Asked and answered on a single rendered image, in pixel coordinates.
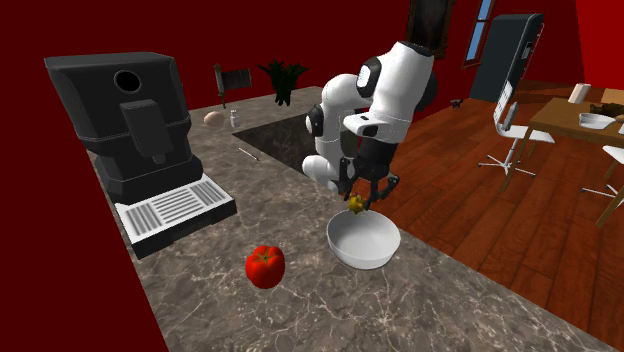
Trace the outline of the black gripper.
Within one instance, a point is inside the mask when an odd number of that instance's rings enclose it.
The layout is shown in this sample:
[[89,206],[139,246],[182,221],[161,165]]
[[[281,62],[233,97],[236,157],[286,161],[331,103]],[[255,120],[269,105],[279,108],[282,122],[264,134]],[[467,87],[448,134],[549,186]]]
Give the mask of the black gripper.
[[[340,159],[339,193],[348,197],[359,177],[370,182],[368,205],[386,199],[400,182],[399,176],[389,173],[395,152],[395,144],[373,138],[363,138],[355,158],[342,157]],[[379,180],[386,176],[387,185],[379,190]]]

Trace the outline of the white bowl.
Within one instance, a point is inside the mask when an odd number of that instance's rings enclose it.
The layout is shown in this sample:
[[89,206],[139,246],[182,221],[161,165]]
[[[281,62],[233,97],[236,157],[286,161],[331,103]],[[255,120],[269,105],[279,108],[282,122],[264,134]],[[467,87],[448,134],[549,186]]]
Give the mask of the white bowl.
[[344,264],[359,270],[386,265],[401,243],[399,228],[386,216],[372,211],[358,214],[344,210],[335,214],[326,228],[333,254]]

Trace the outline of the dark sink basin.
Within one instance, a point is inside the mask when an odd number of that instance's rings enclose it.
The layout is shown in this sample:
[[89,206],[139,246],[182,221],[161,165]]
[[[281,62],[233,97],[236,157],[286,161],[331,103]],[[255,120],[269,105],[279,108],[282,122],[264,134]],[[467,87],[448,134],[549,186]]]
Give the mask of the dark sink basin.
[[315,139],[301,114],[234,133],[234,136],[303,174],[302,163],[316,155]]

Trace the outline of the dark green potted plant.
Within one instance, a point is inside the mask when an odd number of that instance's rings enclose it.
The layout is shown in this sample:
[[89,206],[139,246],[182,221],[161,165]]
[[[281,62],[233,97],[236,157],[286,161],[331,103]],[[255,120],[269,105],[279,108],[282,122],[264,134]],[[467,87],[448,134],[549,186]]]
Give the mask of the dark green potted plant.
[[269,62],[266,66],[258,65],[258,68],[270,76],[272,87],[276,92],[275,102],[279,106],[290,105],[291,93],[296,88],[299,76],[309,70],[300,63],[285,65],[284,62],[277,60]]

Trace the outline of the red tomato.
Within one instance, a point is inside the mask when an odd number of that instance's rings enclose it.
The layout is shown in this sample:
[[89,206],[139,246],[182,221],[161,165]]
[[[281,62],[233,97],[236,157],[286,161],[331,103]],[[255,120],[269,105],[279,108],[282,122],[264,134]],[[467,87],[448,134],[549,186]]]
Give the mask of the red tomato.
[[255,248],[245,263],[247,278],[260,289],[280,283],[285,273],[285,257],[280,248],[262,245]]

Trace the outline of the white swivel chair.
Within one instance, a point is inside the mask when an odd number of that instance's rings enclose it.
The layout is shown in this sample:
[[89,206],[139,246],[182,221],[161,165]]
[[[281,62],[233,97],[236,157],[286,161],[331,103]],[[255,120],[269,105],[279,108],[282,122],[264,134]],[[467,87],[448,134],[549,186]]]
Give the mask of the white swivel chair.
[[[613,159],[613,162],[611,163],[611,165],[609,166],[609,168],[607,169],[604,175],[604,180],[607,182],[610,179],[613,172],[615,171],[615,169],[617,168],[617,166],[624,164],[624,148],[605,145],[602,147],[602,150]],[[591,193],[603,195],[603,196],[610,197],[610,198],[615,198],[616,195],[618,194],[615,188],[612,187],[608,182],[605,184],[604,188],[608,190],[608,193],[593,190],[593,189],[588,189],[588,188],[581,188],[580,192],[581,193],[591,192]]]
[[495,125],[498,135],[501,137],[513,139],[513,144],[508,151],[506,159],[504,161],[500,161],[492,157],[491,155],[487,155],[487,158],[493,160],[493,163],[480,162],[477,164],[478,167],[481,167],[481,166],[501,167],[504,170],[505,174],[508,174],[511,168],[511,164],[512,164],[511,157],[514,153],[514,149],[518,141],[524,138],[525,133],[528,130],[527,126],[520,126],[520,125],[514,124],[514,119],[518,111],[517,102],[514,102],[511,105],[511,107],[509,108],[507,112],[505,119],[504,120],[501,119],[504,108],[507,106],[507,103],[512,96],[512,91],[513,91],[513,87],[511,83],[508,80],[506,80],[503,86],[503,89],[501,91],[499,100],[497,102],[497,106],[495,108],[494,114],[493,114],[494,125]]

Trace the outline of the dark grey refrigerator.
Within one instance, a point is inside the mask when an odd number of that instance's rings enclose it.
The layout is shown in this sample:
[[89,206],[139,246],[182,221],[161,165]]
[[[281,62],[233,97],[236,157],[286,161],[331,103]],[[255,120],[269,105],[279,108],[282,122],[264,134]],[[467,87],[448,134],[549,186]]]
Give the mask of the dark grey refrigerator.
[[501,14],[492,20],[471,99],[497,102],[506,82],[515,92],[539,41],[543,21],[543,13]]

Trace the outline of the wooden dining table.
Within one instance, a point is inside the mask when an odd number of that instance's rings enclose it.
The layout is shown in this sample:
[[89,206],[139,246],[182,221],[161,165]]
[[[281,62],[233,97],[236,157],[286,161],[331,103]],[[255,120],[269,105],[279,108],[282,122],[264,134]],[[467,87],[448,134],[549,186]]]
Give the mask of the wooden dining table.
[[511,157],[511,168],[500,187],[503,192],[530,140],[548,141],[548,134],[565,136],[586,142],[624,148],[624,116],[615,117],[590,112],[588,103],[574,104],[567,99],[552,98],[528,122],[528,130],[520,139]]

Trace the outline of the black coffee machine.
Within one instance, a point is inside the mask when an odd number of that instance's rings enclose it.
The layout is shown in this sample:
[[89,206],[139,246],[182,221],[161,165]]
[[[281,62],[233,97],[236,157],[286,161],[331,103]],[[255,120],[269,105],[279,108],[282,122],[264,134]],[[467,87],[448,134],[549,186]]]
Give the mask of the black coffee machine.
[[49,57],[49,77],[142,259],[237,212],[187,138],[174,58],[153,52]]

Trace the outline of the dark framed wall picture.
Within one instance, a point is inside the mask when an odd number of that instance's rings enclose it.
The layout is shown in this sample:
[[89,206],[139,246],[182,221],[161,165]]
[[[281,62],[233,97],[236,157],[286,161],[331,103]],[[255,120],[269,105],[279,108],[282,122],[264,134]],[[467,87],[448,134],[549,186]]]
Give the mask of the dark framed wall picture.
[[406,40],[446,57],[448,31],[456,0],[410,0]]

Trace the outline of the window with red frame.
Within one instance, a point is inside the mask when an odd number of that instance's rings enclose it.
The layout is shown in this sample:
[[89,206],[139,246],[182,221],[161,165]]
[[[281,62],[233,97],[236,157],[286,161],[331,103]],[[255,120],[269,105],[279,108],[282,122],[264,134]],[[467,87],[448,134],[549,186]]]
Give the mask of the window with red frame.
[[470,41],[462,64],[463,69],[476,67],[481,56],[497,0],[480,0]]

